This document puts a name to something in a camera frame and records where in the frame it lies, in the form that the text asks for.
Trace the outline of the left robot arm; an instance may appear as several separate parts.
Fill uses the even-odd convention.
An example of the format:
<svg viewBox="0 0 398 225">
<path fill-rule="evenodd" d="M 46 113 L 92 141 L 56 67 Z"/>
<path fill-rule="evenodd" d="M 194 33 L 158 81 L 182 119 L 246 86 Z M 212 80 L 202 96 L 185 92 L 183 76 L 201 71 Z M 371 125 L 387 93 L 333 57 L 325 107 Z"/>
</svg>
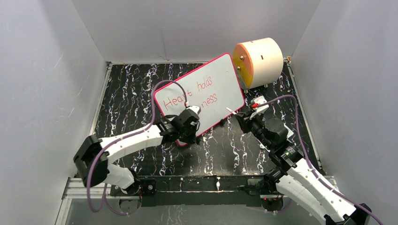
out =
<svg viewBox="0 0 398 225">
<path fill-rule="evenodd" d="M 166 115 L 153 125 L 122 135 L 108 138 L 88 136 L 73 158 L 84 186 L 91 188 L 107 183 L 135 195 L 142 187 L 140 178 L 132 169 L 117 166 L 114 162 L 139 150 L 165 143 L 194 143 L 200 112 L 201 108 L 193 105 L 179 115 Z"/>
</svg>

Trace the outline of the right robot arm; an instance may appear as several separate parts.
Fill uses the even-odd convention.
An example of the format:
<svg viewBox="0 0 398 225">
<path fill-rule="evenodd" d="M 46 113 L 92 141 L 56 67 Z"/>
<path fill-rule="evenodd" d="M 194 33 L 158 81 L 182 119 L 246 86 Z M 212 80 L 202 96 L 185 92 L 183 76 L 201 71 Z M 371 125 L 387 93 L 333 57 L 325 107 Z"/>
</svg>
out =
<svg viewBox="0 0 398 225">
<path fill-rule="evenodd" d="M 234 113 L 241 130 L 252 133 L 268 149 L 275 167 L 257 186 L 270 194 L 288 196 L 322 225 L 367 225 L 370 208 L 340 196 L 340 192 L 317 170 L 308 165 L 302 151 L 288 140 L 290 129 L 281 119 L 264 119 L 253 110 Z"/>
</svg>

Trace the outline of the red whiteboard marker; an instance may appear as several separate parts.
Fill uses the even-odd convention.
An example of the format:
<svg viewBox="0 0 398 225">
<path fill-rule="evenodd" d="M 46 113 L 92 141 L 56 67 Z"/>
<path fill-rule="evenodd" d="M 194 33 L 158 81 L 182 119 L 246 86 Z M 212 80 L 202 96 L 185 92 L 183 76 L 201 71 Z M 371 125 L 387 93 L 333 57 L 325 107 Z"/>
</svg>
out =
<svg viewBox="0 0 398 225">
<path fill-rule="evenodd" d="M 228 107 L 226 107 L 226 109 L 227 109 L 229 112 L 231 112 L 233 115 L 236 115 L 236 114 L 237 114 L 235 111 L 231 110 L 231 109 L 228 108 Z"/>
</svg>

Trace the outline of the pink-framed whiteboard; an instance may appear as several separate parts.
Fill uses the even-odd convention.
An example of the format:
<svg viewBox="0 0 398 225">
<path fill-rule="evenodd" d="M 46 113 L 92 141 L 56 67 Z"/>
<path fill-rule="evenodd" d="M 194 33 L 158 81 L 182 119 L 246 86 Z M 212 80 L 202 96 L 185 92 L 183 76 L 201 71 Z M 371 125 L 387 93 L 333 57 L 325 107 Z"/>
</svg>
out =
<svg viewBox="0 0 398 225">
<path fill-rule="evenodd" d="M 231 112 L 226 107 L 237 111 L 245 105 L 239 78 L 228 53 L 157 89 L 154 101 L 162 115 L 179 115 L 185 109 L 185 102 L 199 105 L 197 136 L 229 117 Z"/>
</svg>

